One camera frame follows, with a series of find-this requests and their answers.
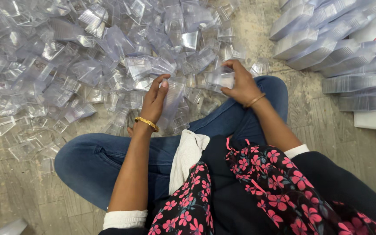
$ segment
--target knee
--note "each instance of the knee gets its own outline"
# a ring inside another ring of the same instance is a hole
[[[259,76],[254,78],[256,85],[261,90],[276,90],[279,94],[286,94],[288,96],[288,89],[286,88],[285,82],[275,76]]]
[[[94,153],[100,133],[91,133],[77,136],[67,142],[57,153],[55,158],[55,171],[62,177],[74,170],[74,166],[84,156]]]

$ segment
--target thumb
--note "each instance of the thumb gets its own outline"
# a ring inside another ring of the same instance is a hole
[[[165,99],[165,96],[168,93],[168,87],[169,87],[169,83],[167,81],[163,81],[162,85],[160,86],[158,90],[158,95],[156,97],[156,100],[160,102],[161,104],[163,104],[163,100]]]
[[[231,97],[232,89],[228,87],[222,87],[220,90],[222,91],[223,94]]]

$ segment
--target right hand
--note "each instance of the right hand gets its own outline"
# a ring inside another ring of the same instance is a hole
[[[227,66],[234,70],[234,87],[233,89],[223,87],[221,91],[243,105],[248,105],[254,98],[262,95],[253,80],[252,74],[249,73],[243,65],[236,59],[230,59],[221,66]]]

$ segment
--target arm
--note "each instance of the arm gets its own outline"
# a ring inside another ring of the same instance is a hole
[[[162,114],[163,100],[168,92],[168,83],[159,84],[164,74],[152,82],[146,94],[141,117],[156,123]],[[149,143],[153,128],[144,122],[134,126],[132,140],[112,191],[107,212],[144,211],[148,206],[148,161]]]
[[[222,88],[224,94],[243,105],[249,104],[262,94],[252,75],[238,60],[228,60],[222,66],[231,67],[235,72],[234,88]],[[251,108],[259,119],[269,145],[276,146],[283,152],[302,145],[265,97],[256,101]]]

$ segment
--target white sleeve cuff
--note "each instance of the white sleeve cuff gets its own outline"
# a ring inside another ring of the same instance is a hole
[[[298,154],[305,153],[305,152],[310,152],[306,144],[300,145],[298,147],[292,148],[288,151],[285,151],[285,155],[289,158],[292,159],[293,157],[297,156]]]
[[[111,211],[105,214],[102,229],[144,227],[148,210]]]

